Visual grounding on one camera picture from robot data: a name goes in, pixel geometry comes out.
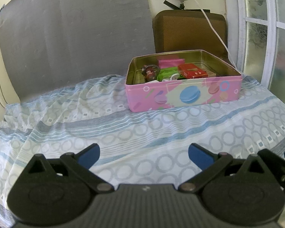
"white cable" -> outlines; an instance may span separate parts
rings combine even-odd
[[[230,52],[229,52],[227,46],[225,45],[224,41],[221,39],[221,37],[219,36],[219,34],[214,30],[214,28],[213,28],[213,26],[212,26],[212,24],[211,24],[209,18],[207,17],[207,15],[206,15],[206,13],[204,12],[204,10],[201,8],[201,5],[198,3],[197,0],[194,0],[194,1],[195,1],[195,3],[198,5],[199,9],[203,12],[203,14],[204,14],[206,20],[208,21],[208,24],[209,24],[209,26],[211,27],[212,31],[216,34],[216,36],[219,38],[219,40],[221,41],[221,43],[224,45],[225,49],[227,50],[227,52],[228,52],[228,54],[229,54],[229,57],[230,57],[230,62],[231,62],[231,64],[233,65],[233,67],[234,67],[235,69],[237,69],[237,68],[236,68],[236,65],[235,65],[235,63],[234,63],[234,61],[233,61],[232,58],[231,58],[231,54],[230,54]]]

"pink tin box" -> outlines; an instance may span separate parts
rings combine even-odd
[[[145,83],[141,69],[158,65],[159,60],[184,59],[202,64],[217,77]],[[204,51],[174,51],[139,56],[132,59],[126,78],[126,93],[131,111],[143,112],[181,106],[211,104],[239,99],[241,73],[225,61]]]

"patterned bed sheet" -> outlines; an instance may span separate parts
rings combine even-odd
[[[237,101],[141,113],[128,109],[124,84],[108,75],[7,106],[0,123],[1,227],[14,222],[7,196],[36,153],[58,158],[98,143],[100,159],[90,170],[111,184],[177,187],[200,172],[188,158],[193,142],[246,158],[285,138],[285,104],[249,76]]]

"brown cushion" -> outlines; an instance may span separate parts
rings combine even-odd
[[[227,45],[227,24],[223,15],[206,13]],[[201,11],[165,10],[153,19],[156,53],[203,49],[219,58],[228,59],[220,40],[211,30]]]

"blue macaron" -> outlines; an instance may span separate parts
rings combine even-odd
[[[185,104],[192,104],[201,96],[197,86],[186,87],[180,94],[180,100]]]

